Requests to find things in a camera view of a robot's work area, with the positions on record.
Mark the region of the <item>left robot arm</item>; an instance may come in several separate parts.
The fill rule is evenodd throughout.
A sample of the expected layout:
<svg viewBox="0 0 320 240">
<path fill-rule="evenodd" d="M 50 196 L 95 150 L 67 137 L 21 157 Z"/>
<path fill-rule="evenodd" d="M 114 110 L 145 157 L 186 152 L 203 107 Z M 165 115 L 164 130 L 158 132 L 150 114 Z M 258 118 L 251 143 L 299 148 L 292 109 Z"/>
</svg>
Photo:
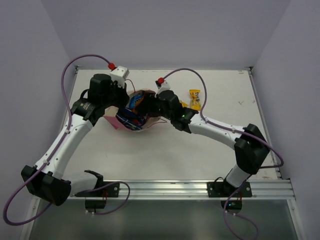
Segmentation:
<svg viewBox="0 0 320 240">
<path fill-rule="evenodd" d="M 95 197 L 103 193 L 103 176 L 97 172 L 86 170 L 68 179 L 63 175 L 78 145 L 105 110 L 111 106 L 124 108 L 129 102 L 125 80 L 125 75 L 114 72 L 95 74 L 90 79 L 89 89 L 83 91 L 87 97 L 81 96 L 73 104 L 66 126 L 46 154 L 34 166 L 26 165 L 22 169 L 21 176 L 29 193 L 56 206 L 80 192 L 87 191 Z"/>
</svg>

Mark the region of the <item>pink beige paper bag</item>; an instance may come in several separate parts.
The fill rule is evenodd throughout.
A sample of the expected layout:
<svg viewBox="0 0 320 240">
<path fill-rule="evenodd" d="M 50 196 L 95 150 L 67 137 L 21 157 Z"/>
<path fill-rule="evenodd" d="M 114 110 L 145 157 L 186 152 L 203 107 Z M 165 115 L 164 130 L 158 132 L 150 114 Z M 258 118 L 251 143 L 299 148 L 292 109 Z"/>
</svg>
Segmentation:
<svg viewBox="0 0 320 240">
<path fill-rule="evenodd" d="M 131 94 L 133 94 L 134 92 L 137 92 L 137 91 L 145 91 L 145 94 L 154 94 L 155 92 L 150 90 L 150 89 L 147 89 L 147 88 L 142 88 L 142 89 L 136 89 L 135 88 L 135 85 L 133 83 L 133 81 L 131 79 L 126 79 L 126 81 L 129 81 L 133 87 L 133 90 L 131 91 L 128 91 L 127 94 L 128 96 L 130 97 Z M 136 106 L 136 108 L 134 109 L 130 109 L 132 110 L 133 112 L 139 114 L 139 105 Z M 147 130 L 149 128 L 151 128 L 152 126 L 156 125 L 156 124 L 165 124 L 167 123 L 167 121 L 161 117 L 149 117 L 149 120 L 147 121 L 147 123 L 143 126 L 142 130 L 129 130 L 128 128 L 126 128 L 124 125 L 122 125 L 116 118 L 116 114 L 118 112 L 120 108 L 117 108 L 115 106 L 111 106 L 109 108 L 107 108 L 105 110 L 105 113 L 104 113 L 104 118 L 116 129 L 116 130 L 126 130 L 126 131 L 132 131 L 132 132 L 141 132 L 141 131 L 144 131 L 144 130 Z"/>
</svg>

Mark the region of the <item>dark blue chip bag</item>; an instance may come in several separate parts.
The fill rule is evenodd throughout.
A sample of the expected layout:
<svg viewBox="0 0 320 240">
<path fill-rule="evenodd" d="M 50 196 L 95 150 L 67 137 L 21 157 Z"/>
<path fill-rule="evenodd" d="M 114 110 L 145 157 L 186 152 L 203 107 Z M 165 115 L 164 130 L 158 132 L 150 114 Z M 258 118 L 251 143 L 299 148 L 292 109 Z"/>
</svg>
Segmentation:
<svg viewBox="0 0 320 240">
<path fill-rule="evenodd" d="M 129 108 L 121 108 L 116 113 L 117 120 L 131 131 L 140 131 L 149 120 L 149 117 L 136 113 Z"/>
</svg>

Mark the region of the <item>yellow orange snack packet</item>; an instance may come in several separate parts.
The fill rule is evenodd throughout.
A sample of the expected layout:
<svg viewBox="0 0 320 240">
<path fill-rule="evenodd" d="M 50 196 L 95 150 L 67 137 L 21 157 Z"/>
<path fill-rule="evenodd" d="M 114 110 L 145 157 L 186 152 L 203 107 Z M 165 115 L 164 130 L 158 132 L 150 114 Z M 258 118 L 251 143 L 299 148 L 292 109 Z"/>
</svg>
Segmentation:
<svg viewBox="0 0 320 240">
<path fill-rule="evenodd" d="M 179 103 L 182 105 L 182 107 L 187 108 L 189 105 L 182 100 L 179 101 Z"/>
</svg>

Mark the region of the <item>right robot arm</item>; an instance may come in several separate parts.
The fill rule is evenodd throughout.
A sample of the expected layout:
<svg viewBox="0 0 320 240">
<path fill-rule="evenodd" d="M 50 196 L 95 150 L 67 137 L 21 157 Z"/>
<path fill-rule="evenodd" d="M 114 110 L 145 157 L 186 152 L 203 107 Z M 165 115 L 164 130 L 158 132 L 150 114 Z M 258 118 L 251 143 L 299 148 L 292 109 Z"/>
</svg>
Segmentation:
<svg viewBox="0 0 320 240">
<path fill-rule="evenodd" d="M 223 192 L 235 196 L 241 185 L 261 168 L 270 150 L 259 128 L 215 123 L 199 111 L 184 107 L 172 90 L 159 94 L 146 92 L 137 111 L 149 117 L 163 117 L 179 131 L 196 134 L 218 141 L 235 152 L 236 164 L 224 178 Z"/>
</svg>

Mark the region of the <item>yellow candy bag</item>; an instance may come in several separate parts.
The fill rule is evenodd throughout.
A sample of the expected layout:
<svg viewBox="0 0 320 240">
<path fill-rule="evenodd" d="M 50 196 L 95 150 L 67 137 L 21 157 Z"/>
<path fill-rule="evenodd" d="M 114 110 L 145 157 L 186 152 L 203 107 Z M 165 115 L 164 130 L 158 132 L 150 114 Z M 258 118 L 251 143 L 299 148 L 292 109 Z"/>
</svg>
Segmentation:
<svg viewBox="0 0 320 240">
<path fill-rule="evenodd" d="M 199 89 L 190 89 L 190 108 L 196 111 L 200 111 L 202 109 L 202 104 L 200 100 L 200 93 L 201 91 Z"/>
</svg>

